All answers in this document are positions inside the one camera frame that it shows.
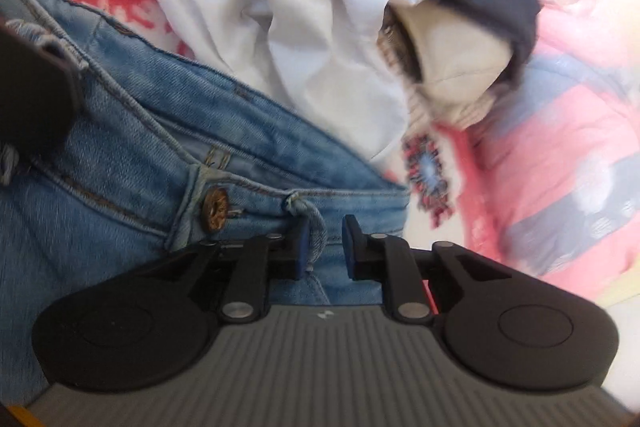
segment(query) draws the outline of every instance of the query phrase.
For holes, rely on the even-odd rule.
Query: jeans button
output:
[[[207,191],[202,203],[202,227],[207,233],[219,232],[225,226],[229,210],[229,197],[226,190],[213,187]]]

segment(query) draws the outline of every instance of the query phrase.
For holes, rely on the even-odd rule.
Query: denim fabric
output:
[[[0,0],[0,20],[47,36],[81,71],[85,109],[64,148],[20,158],[0,185],[0,400],[46,382],[30,330],[48,304],[202,239],[312,224],[305,278],[272,301],[375,303],[376,283],[347,277],[340,221],[399,233],[408,196],[368,164],[257,92],[154,48],[97,9],[69,0]],[[230,211],[207,235],[202,201],[226,189]]]

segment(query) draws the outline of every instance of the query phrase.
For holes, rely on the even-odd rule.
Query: white cloth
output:
[[[291,108],[380,168],[408,119],[402,86],[376,48],[389,1],[158,0],[196,60]]]

